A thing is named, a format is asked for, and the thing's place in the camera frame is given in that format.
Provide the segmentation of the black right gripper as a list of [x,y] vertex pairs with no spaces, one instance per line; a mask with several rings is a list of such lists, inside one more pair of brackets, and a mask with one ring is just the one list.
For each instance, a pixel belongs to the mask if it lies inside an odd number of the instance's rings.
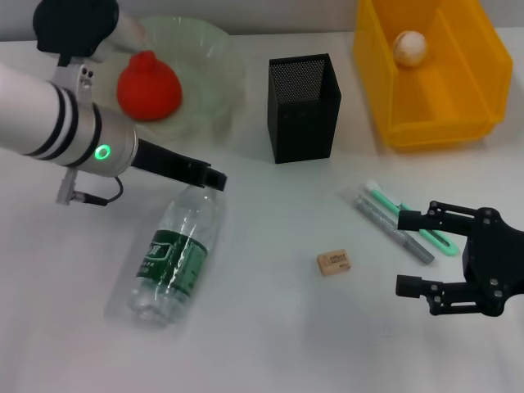
[[426,214],[402,210],[398,229],[437,230],[468,238],[463,257],[466,282],[434,282],[398,275],[395,294],[425,297],[431,315],[498,317],[506,301],[523,294],[523,231],[507,225],[493,208],[474,210],[432,201]]

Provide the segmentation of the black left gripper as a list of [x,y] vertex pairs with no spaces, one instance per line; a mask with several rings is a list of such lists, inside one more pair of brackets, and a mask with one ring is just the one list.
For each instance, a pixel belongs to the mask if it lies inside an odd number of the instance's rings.
[[204,161],[182,156],[173,151],[139,139],[131,164],[136,169],[171,178],[196,187],[209,187],[223,192],[228,177]]

